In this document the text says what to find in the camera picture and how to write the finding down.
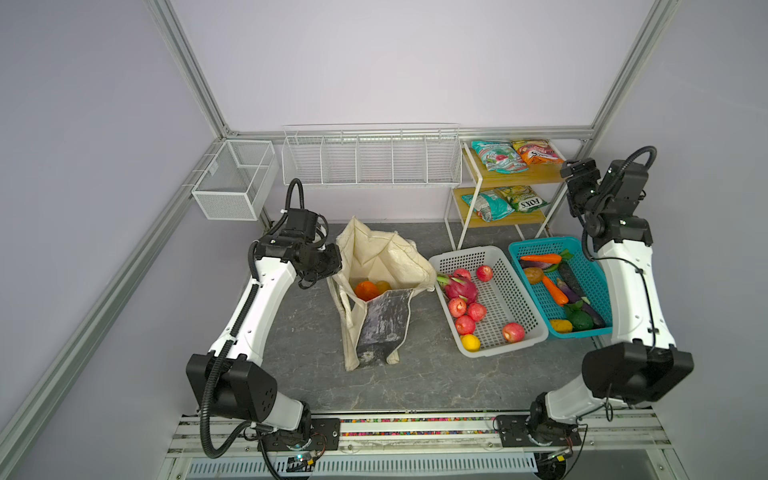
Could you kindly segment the orange snack bag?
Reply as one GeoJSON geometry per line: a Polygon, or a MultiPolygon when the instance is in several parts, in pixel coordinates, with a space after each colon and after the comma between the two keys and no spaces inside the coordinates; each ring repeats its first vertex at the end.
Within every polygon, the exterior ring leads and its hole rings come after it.
{"type": "Polygon", "coordinates": [[[564,159],[546,140],[517,140],[512,143],[512,146],[528,166],[564,162],[564,159]]]}

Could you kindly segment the teal snack bag top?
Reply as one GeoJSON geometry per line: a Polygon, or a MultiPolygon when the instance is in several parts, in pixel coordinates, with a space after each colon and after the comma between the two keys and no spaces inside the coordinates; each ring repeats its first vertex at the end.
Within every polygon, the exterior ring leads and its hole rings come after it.
{"type": "Polygon", "coordinates": [[[528,169],[511,142],[472,141],[471,148],[489,172],[516,174],[528,169]]]}

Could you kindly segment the cream canvas grocery bag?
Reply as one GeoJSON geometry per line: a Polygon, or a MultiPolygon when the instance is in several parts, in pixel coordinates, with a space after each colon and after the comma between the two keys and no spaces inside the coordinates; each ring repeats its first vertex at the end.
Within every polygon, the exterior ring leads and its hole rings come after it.
{"type": "Polygon", "coordinates": [[[340,315],[345,369],[398,363],[409,330],[411,301],[435,288],[435,268],[414,241],[396,232],[373,230],[356,218],[335,245],[342,268],[328,286],[340,315]]]}

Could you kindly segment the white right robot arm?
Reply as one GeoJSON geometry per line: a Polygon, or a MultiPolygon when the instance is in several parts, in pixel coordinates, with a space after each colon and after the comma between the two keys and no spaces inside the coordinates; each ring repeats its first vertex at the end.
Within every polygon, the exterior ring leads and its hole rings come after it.
{"type": "Polygon", "coordinates": [[[635,214],[656,158],[656,148],[644,146],[612,161],[606,173],[592,159],[569,161],[561,171],[570,213],[582,225],[583,253],[606,276],[613,326],[609,345],[584,357],[579,376],[532,402],[525,432],[536,445],[569,441],[591,413],[656,402],[694,369],[662,313],[651,229],[635,214]]]}

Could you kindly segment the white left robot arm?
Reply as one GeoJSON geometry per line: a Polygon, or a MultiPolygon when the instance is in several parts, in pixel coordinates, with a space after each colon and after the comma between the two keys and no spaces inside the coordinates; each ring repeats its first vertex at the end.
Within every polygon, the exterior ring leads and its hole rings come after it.
{"type": "Polygon", "coordinates": [[[266,342],[288,290],[307,290],[340,272],[338,246],[328,239],[326,218],[305,204],[300,179],[289,182],[282,215],[246,254],[249,277],[237,306],[209,350],[194,354],[186,376],[198,403],[203,453],[222,457],[245,432],[258,440],[285,433],[293,443],[311,438],[311,413],[281,393],[263,369],[266,342]]]}

